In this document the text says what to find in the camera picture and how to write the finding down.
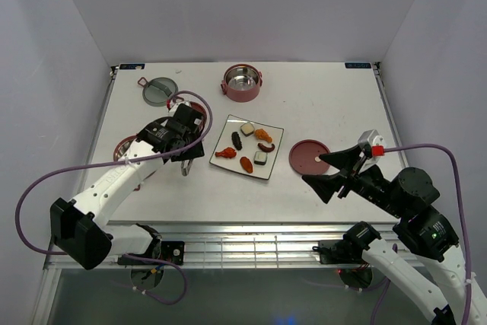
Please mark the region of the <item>metal tongs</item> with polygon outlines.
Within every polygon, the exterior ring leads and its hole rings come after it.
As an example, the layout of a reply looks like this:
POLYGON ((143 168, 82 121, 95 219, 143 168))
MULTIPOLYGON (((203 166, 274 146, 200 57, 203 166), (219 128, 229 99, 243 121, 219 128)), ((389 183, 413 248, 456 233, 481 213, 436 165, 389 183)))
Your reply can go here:
POLYGON ((192 165, 193 165, 193 159, 189 159, 181 162, 180 169, 181 169, 181 174, 184 177, 187 177, 189 175, 192 165))

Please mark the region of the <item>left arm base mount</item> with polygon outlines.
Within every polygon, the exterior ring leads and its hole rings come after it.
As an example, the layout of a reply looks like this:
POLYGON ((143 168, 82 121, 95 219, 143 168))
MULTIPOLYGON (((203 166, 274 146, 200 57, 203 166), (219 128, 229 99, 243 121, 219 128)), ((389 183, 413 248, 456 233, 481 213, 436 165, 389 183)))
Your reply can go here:
POLYGON ((154 228, 147 225, 135 225, 139 230, 144 231, 151 238, 150 242, 145 246, 145 249, 141 253, 135 251, 129 251, 124 253, 117 259, 119 265, 134 266, 142 265, 143 261, 139 258, 164 260, 178 266, 183 265, 185 245, 184 241, 167 241, 164 240, 161 234, 154 228))

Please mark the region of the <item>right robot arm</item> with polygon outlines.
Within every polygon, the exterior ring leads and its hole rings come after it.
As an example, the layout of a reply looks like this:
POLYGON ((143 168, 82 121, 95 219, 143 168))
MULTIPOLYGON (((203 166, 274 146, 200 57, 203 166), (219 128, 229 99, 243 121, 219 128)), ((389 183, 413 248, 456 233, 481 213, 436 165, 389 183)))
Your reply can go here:
POLYGON ((406 167, 389 181, 377 165, 365 166, 386 153, 382 145, 362 144, 324 154, 320 159, 337 173, 302 179, 324 203, 355 193, 397 218, 393 232, 431 278, 415 270, 365 221, 354 224, 331 247, 318 244, 313 250, 323 262, 372 265, 432 324, 484 324, 486 296, 472 273, 467 233, 458 235, 433 206, 440 193, 424 170, 406 167))

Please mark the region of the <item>white square plate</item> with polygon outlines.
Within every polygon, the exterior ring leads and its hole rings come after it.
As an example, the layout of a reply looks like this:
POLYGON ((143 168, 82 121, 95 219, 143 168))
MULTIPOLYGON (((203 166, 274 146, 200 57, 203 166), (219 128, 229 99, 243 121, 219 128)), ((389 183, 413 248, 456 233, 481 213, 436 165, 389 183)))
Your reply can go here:
POLYGON ((209 160, 209 163, 215 167, 219 167, 223 170, 227 170, 236 174, 248 176, 248 177, 255 177, 256 179, 260 180, 269 180, 277 161, 277 156, 279 154, 279 149, 282 143, 282 138, 284 135, 285 130, 282 127, 277 126, 270 126, 262 123, 258 123, 252 120, 240 118, 238 116, 229 114, 223 129, 221 131, 220 136, 218 137, 217 143, 215 145, 214 151, 212 156, 209 160), (271 145, 271 143, 267 143, 265 141, 258 140, 254 133, 250 136, 244 136, 240 131, 240 126, 246 122, 251 122, 255 126, 256 129, 264 129, 266 130, 273 139, 273 144, 275 145, 275 150, 273 152, 267 153, 268 154, 268 161, 266 165, 256 165, 253 162, 254 155, 257 151, 260 151, 257 147, 257 144, 262 142, 265 145, 271 145), (238 132, 240 135, 240 139, 243 144, 243 148, 241 151, 237 151, 232 144, 231 141, 231 133, 238 132), (215 157, 215 152, 221 151, 227 147, 232 147, 237 151, 237 156, 232 159, 225 159, 225 158, 217 158, 215 157), (248 157, 253 163, 253 173, 248 174, 241 166, 240 166, 240 158, 241 157, 248 157))

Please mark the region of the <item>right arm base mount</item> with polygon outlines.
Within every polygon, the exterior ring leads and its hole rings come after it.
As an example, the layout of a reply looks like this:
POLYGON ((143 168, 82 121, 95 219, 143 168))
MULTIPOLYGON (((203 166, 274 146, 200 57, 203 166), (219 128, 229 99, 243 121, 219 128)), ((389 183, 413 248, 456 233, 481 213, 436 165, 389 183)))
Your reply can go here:
POLYGON ((362 253, 365 249, 369 249, 369 246, 346 239, 321 240, 312 247, 312 251, 318 254, 321 264, 364 265, 366 261, 362 258, 362 253))

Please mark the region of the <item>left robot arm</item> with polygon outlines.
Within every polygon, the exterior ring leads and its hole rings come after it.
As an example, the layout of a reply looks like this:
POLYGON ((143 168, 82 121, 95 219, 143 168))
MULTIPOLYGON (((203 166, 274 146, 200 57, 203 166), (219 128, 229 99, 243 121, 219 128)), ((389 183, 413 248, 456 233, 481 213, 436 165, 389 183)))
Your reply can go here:
POLYGON ((205 114, 189 102, 179 102, 164 116, 146 125, 96 182, 70 201, 57 199, 50 207, 53 243, 85 269, 109 256, 137 256, 154 263, 161 256, 161 236, 147 226, 110 226, 113 213, 144 180, 168 161, 192 162, 204 155, 199 137, 205 114))

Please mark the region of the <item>fried chicken drumstick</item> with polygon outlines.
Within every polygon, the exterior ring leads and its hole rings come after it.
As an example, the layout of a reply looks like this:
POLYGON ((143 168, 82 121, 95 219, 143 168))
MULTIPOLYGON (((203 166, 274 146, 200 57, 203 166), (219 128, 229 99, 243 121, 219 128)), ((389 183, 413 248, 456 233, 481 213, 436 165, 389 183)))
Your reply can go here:
POLYGON ((227 147, 221 151, 215 152, 215 157, 217 158, 225 158, 225 159, 232 159, 237 156, 237 151, 232 147, 227 147))

